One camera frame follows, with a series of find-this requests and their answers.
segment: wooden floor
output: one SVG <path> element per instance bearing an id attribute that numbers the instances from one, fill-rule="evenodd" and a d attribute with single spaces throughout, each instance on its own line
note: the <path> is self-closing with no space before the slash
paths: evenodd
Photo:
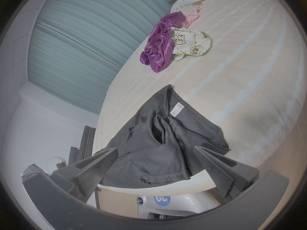
<path id="1" fill-rule="evenodd" d="M 260 177 L 273 169 L 290 180 L 281 201 L 260 229 L 264 229 L 272 221 L 297 188 L 306 167 L 307 152 L 305 151 L 305 146 L 307 146 L 307 101 L 305 101 L 297 124 L 287 140 L 259 167 Z M 136 195 L 117 193 L 106 189 L 102 189 L 98 194 L 101 210 L 121 216 L 137 218 Z"/>

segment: cartoon character print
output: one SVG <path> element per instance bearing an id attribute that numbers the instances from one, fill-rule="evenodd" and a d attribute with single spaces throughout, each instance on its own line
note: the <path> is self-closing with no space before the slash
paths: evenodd
<path id="1" fill-rule="evenodd" d="M 192 45 L 190 47 L 190 55 L 193 55 L 193 56 L 200 56 L 201 55 L 201 51 L 203 49 L 202 46 L 200 45 Z"/>
<path id="2" fill-rule="evenodd" d="M 181 45 L 181 44 L 186 44 L 185 42 L 185 36 L 180 34 L 180 33 L 176 33 L 174 36 L 174 41 L 177 45 Z"/>

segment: teal curtain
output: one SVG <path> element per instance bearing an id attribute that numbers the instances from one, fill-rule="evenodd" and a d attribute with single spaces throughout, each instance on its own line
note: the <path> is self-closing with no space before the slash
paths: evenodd
<path id="1" fill-rule="evenodd" d="M 30 40 L 28 79 L 100 113 L 108 87 L 167 14 L 169 0 L 47 0 Z"/>

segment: mattress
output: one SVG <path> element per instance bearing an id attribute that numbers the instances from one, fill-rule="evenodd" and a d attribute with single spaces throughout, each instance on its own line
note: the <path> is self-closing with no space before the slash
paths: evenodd
<path id="1" fill-rule="evenodd" d="M 189 27 L 213 39 L 209 53 L 186 56 L 160 73 L 139 61 L 147 39 L 119 71 L 106 94 L 93 153 L 104 148 L 154 93 L 167 84 L 201 115 L 220 126 L 225 156 L 261 165 L 294 127 L 306 96 L 305 41 L 276 0 L 206 0 Z M 190 180 L 149 189 L 109 188 L 143 195 L 196 193 L 214 187 L 202 171 Z"/>

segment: purple satin garment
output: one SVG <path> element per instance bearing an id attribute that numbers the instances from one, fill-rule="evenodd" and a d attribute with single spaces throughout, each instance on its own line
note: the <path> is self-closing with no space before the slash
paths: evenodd
<path id="1" fill-rule="evenodd" d="M 185 22 L 186 17 L 181 11 L 176 13 L 170 13 L 160 19 L 160 22 L 165 22 L 169 27 L 182 28 L 182 22 Z"/>
<path id="2" fill-rule="evenodd" d="M 171 39 L 171 27 L 182 27 L 186 21 L 182 12 L 164 16 L 149 35 L 147 45 L 140 55 L 140 62 L 150 65 L 154 72 L 160 72 L 170 64 L 174 43 Z"/>

